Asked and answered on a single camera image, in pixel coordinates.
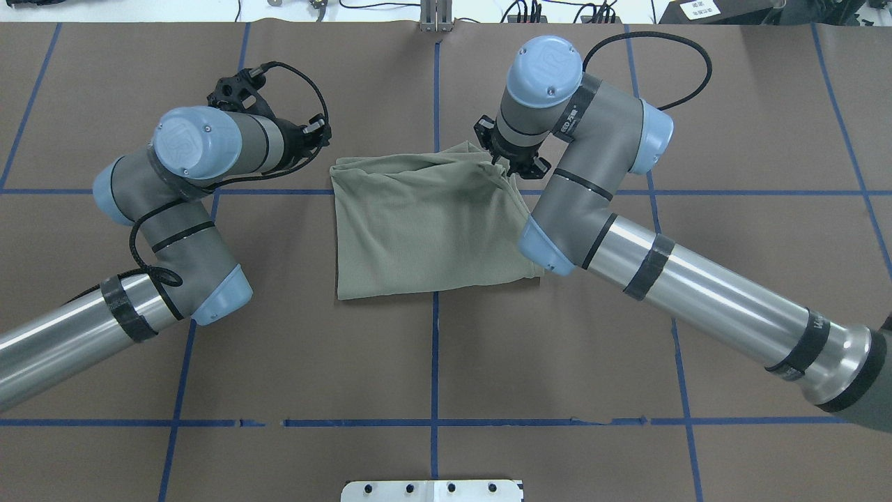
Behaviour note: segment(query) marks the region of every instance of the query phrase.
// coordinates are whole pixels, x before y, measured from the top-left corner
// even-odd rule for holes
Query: white metal bracket
[[[516,480],[352,481],[341,502],[524,502]]]
[[[422,31],[452,31],[452,0],[421,0]]]

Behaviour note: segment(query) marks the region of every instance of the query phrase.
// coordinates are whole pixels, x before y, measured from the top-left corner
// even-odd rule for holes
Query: green cloth
[[[542,276],[517,251],[529,209],[506,167],[468,142],[331,168],[341,300]]]

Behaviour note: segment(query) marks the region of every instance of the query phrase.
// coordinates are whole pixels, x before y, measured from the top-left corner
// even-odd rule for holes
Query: blue joint cap
[[[236,265],[192,314],[192,318],[200,326],[207,326],[242,308],[253,294],[254,290],[242,272],[242,265]]]
[[[551,242],[532,216],[526,221],[517,248],[520,249],[521,255],[526,256],[531,262],[557,275],[570,275],[576,266],[564,256],[554,242]]]
[[[629,172],[634,174],[647,174],[657,165],[660,156],[669,146],[675,124],[672,117],[657,110],[653,105],[641,100],[644,107],[644,120],[641,124],[641,141],[638,143],[638,156]]]
[[[566,101],[582,83],[582,58],[561,37],[545,35],[525,43],[508,70],[508,93],[528,108]]]
[[[189,106],[161,117],[152,144],[168,171],[190,180],[210,180],[235,164],[242,153],[242,132],[226,112]]]
[[[118,160],[109,164],[93,180],[93,200],[96,201],[99,209],[107,214],[113,222],[133,226],[133,222],[118,208],[118,203],[114,201],[114,195],[112,194],[112,173],[114,172],[114,166],[118,165],[118,161],[122,158],[124,157],[118,157]]]

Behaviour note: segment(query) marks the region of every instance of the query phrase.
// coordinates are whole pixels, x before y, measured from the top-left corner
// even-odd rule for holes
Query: black tape band
[[[841,394],[818,407],[827,413],[836,413],[857,403],[880,375],[886,363],[886,349],[886,337],[882,333],[871,331],[871,351],[867,353],[867,360],[858,376]]]
[[[152,252],[157,253],[157,252],[161,251],[162,249],[164,249],[165,247],[170,246],[174,242],[177,242],[178,240],[187,238],[190,235],[196,234],[202,230],[213,228],[213,226],[214,226],[214,222],[204,222],[204,223],[199,223],[199,224],[195,225],[194,227],[189,227],[188,229],[185,229],[181,232],[175,233],[172,236],[159,242],[158,244],[155,244],[154,246],[152,246]]]
[[[139,343],[158,334],[152,329],[149,322],[136,312],[117,275],[112,275],[104,280],[99,289],[103,292],[105,304],[109,307],[111,315],[133,341]]]
[[[613,222],[616,221],[616,213],[611,213],[610,217],[607,218],[607,222],[604,223],[604,226],[601,227],[601,231],[598,232],[598,236],[595,238],[595,242],[592,243],[591,249],[589,249],[589,253],[585,256],[585,259],[582,260],[582,268],[588,269],[591,264],[591,259],[595,257],[595,253],[598,252],[598,248],[601,247],[601,243],[604,242],[604,237],[607,236],[607,233],[610,231],[610,227],[613,226]]]
[[[805,368],[812,365],[827,345],[827,337],[830,336],[830,321],[823,315],[809,309],[808,324],[802,337],[783,358],[783,361],[765,370],[781,377],[786,381],[796,381],[805,376]]]
[[[641,301],[648,295],[648,291],[653,287],[654,282],[663,273],[663,267],[669,261],[669,255],[675,248],[675,241],[664,236],[661,233],[654,238],[654,243],[650,246],[648,255],[644,257],[635,276],[629,281],[629,284],[623,289],[623,293]]]
[[[564,111],[560,115],[560,119],[555,122],[555,127],[551,130],[551,133],[556,138],[567,143],[573,142],[573,133],[576,131],[579,122],[582,121],[585,111],[589,109],[591,100],[594,99],[595,93],[598,92],[600,86],[601,81],[598,79],[582,78],[582,84],[570,96]]]
[[[598,185],[595,185],[591,181],[586,180],[585,178],[576,176],[575,174],[571,173],[570,171],[564,171],[563,169],[556,169],[555,174],[557,176],[560,176],[561,178],[564,178],[565,180],[570,180],[573,183],[578,183],[578,184],[586,187],[587,189],[591,190],[592,192],[595,192],[596,194],[604,197],[608,201],[613,200],[613,194],[604,190],[603,188],[599,187]]]
[[[546,130],[544,130],[544,131],[542,131],[542,132],[523,132],[523,131],[521,131],[521,130],[517,130],[517,129],[515,129],[515,127],[514,127],[513,125],[511,125],[511,122],[509,122],[507,119],[505,119],[505,117],[503,117],[503,116],[501,116],[501,115],[499,116],[499,120],[500,120],[502,123],[504,123],[505,125],[507,125],[509,129],[511,129],[511,130],[514,131],[516,134],[519,134],[519,135],[521,135],[521,136],[528,136],[528,137],[530,137],[530,138],[535,138],[535,137],[537,137],[537,136],[541,136],[541,135],[543,135],[543,134],[547,134],[547,133],[548,133],[548,131],[546,131]]]

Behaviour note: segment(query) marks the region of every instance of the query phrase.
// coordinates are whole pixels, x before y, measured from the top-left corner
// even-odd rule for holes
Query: metal plate with holes
[[[523,502],[524,483],[513,480],[352,481],[341,502]]]

